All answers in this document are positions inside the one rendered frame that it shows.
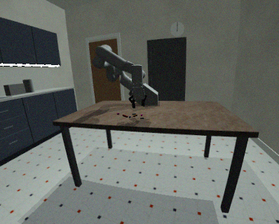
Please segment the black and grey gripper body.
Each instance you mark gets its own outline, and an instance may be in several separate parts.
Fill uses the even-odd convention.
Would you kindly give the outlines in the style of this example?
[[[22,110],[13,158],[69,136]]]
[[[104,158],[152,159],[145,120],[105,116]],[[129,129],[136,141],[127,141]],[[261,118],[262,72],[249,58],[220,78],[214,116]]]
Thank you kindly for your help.
[[[145,98],[144,95],[144,88],[143,87],[133,87],[132,88],[132,95],[135,101],[142,100]]]

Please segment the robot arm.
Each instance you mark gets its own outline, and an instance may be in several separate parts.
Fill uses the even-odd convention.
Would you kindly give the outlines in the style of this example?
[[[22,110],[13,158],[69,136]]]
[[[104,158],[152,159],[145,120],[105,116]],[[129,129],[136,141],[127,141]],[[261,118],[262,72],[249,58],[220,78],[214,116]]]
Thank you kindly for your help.
[[[132,87],[143,86],[145,72],[142,70],[142,65],[134,65],[133,63],[124,60],[113,53],[112,49],[108,45],[96,47],[95,53],[96,56],[93,58],[93,65],[98,69],[105,68],[107,70],[107,79],[112,82],[115,82],[116,79],[122,74],[120,84],[130,90],[130,96],[132,96]],[[124,71],[128,72],[129,74],[132,73],[132,79],[127,77]]]

